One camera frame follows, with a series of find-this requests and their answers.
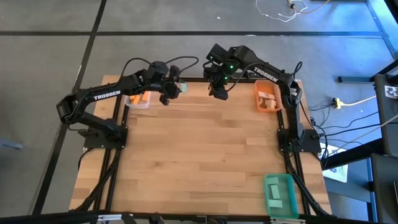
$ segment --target green container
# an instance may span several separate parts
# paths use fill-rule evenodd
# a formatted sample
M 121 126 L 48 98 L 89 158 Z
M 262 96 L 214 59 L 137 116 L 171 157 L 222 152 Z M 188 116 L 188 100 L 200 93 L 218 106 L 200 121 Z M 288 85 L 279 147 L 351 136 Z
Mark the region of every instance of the green container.
M 299 209 L 290 174 L 268 174 L 264 178 L 266 207 L 272 218 L 298 218 Z

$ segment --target white cable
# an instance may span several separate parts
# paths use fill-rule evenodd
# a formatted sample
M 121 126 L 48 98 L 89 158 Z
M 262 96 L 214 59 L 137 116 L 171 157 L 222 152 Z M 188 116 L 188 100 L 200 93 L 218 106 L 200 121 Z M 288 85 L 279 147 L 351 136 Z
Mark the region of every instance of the white cable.
M 344 148 L 346 145 L 348 145 L 349 143 L 352 143 L 352 142 L 354 142 L 354 141 L 360 139 L 361 137 L 363 137 L 363 136 L 365 136 L 365 135 L 368 135 L 368 134 L 372 133 L 373 131 L 375 131 L 375 130 L 377 130 L 377 129 L 383 127 L 383 126 L 385 126 L 386 124 L 390 123 L 391 121 L 393 121 L 393 120 L 396 119 L 396 118 L 398 118 L 398 114 L 395 115 L 395 116 L 394 116 L 393 118 L 391 118 L 390 120 L 384 122 L 384 124 L 381 124 L 381 125 L 379 125 L 378 127 L 374 128 L 373 130 L 371 130 L 371 131 L 369 131 L 369 132 L 367 132 L 367 133 L 361 135 L 361 136 L 358 137 L 358 138 L 355 138 L 354 140 L 348 141 L 346 144 L 344 144 L 343 146 L 341 146 L 341 147 L 338 148 L 337 150 L 342 149 L 342 148 Z
M 363 103 L 363 102 L 365 102 L 365 101 L 368 101 L 368 100 L 370 100 L 370 99 L 373 99 L 373 98 L 375 98 L 375 97 L 376 97 L 376 96 L 371 96 L 371 97 L 369 97 L 369 98 L 367 98 L 367 99 L 365 99 L 365 100 L 361 100 L 361 101 L 358 101 L 358 102 L 355 102 L 355 103 L 343 103 L 343 102 L 341 102 L 341 105 L 342 105 L 342 106 L 354 106 L 354 105 Z
M 300 1 L 300 2 L 302 2 L 303 5 L 304 5 L 304 8 L 302 8 L 299 12 L 296 12 L 296 10 L 295 10 L 295 11 L 294 11 L 295 13 L 294 13 L 293 15 L 291 15 L 291 16 L 284 16 L 284 15 L 278 13 L 278 16 L 282 16 L 282 17 L 284 17 L 284 18 L 288 18 L 286 21 L 283 20 L 283 19 L 275 18 L 275 17 L 272 17 L 272 16 L 270 16 L 270 15 L 267 15 L 267 14 L 262 13 L 261 10 L 260 10 L 260 8 L 259 8 L 259 6 L 257 5 L 258 0 L 256 0 L 256 7 L 257 7 L 257 9 L 259 10 L 260 14 L 263 15 L 263 16 L 270 17 L 271 19 L 276 19 L 276 20 L 279 20 L 279 21 L 282 21 L 282 22 L 288 22 L 288 21 L 291 21 L 292 19 L 294 19 L 294 18 L 296 17 L 296 15 L 301 14 L 301 12 L 302 12 L 303 10 L 308 9 L 307 4 L 306 4 L 303 0 L 291 0 L 290 2 L 293 2 L 293 1 Z

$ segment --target white container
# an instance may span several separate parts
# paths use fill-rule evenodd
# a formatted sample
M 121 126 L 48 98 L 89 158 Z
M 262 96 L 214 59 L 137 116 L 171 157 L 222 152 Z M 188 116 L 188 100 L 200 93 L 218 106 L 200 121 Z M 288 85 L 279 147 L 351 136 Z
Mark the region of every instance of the white container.
M 129 96 L 126 96 L 125 98 L 124 98 L 124 103 L 128 106 L 128 107 L 130 107 L 130 108 L 132 108 L 132 109 L 148 109 L 149 108 L 149 105 L 150 105 L 150 91 L 148 91 L 148 101 L 145 103 L 145 104 L 143 104 L 143 103 L 139 103 L 139 104 L 133 104 L 131 101 L 130 101 L 130 97 Z

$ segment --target wooden tabletop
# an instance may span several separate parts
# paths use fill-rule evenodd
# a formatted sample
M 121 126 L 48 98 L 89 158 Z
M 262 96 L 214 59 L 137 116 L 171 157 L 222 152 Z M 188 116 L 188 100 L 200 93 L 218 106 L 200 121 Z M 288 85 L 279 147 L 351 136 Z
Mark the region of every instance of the wooden tabletop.
M 104 76 L 103 83 L 117 79 Z M 253 83 L 236 85 L 226 101 L 208 96 L 207 88 L 207 83 L 188 82 L 188 91 L 168 106 L 152 93 L 148 110 L 130 110 L 113 212 L 267 215 L 264 176 L 285 173 L 277 151 L 277 115 L 256 111 Z M 115 100 L 97 102 L 94 114 L 111 118 Z M 302 103 L 307 109 L 304 95 Z M 310 128 L 302 111 L 300 117 Z M 95 149 L 83 158 L 70 208 L 97 184 L 103 155 L 104 149 Z M 320 162 L 312 154 L 300 155 L 306 186 L 331 213 Z M 297 186 L 296 196 L 303 213 Z

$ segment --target orange plastic bin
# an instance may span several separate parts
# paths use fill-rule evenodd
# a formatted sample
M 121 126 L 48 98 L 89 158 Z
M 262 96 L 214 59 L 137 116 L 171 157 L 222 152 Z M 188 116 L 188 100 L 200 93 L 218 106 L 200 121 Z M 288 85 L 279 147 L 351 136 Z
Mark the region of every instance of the orange plastic bin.
M 275 95 L 276 108 L 261 108 L 258 95 L 259 91 Z M 276 113 L 283 108 L 279 86 L 269 80 L 257 80 L 254 83 L 254 100 L 256 101 L 255 103 L 257 110 L 262 113 Z

